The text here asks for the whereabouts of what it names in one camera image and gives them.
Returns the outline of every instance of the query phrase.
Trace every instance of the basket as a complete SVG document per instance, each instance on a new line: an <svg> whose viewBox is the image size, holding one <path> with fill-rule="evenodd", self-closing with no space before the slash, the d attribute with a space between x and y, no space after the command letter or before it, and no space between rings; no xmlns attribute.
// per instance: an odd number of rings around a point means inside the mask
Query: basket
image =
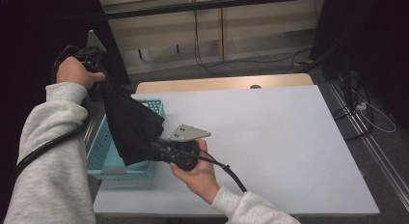
<svg viewBox="0 0 409 224"><path fill-rule="evenodd" d="M138 101L165 118L161 99L138 99ZM125 166L112 140L106 116L103 117L87 154L87 162L87 173L98 180L151 180L157 164L155 161L147 160Z"/></svg>

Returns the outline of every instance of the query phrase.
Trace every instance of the gray sweatshirt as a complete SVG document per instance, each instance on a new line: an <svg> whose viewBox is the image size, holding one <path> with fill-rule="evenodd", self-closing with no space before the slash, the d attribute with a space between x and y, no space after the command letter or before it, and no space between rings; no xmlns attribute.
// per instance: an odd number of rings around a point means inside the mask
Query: gray sweatshirt
<svg viewBox="0 0 409 224"><path fill-rule="evenodd" d="M18 162L37 147L82 124L84 87L59 83L46 87L46 102L36 106L21 133ZM72 138L33 161L15 182L5 223L95 223L87 181L86 150ZM260 196L235 195L222 187L212 208L228 223L299 223Z"/></svg>

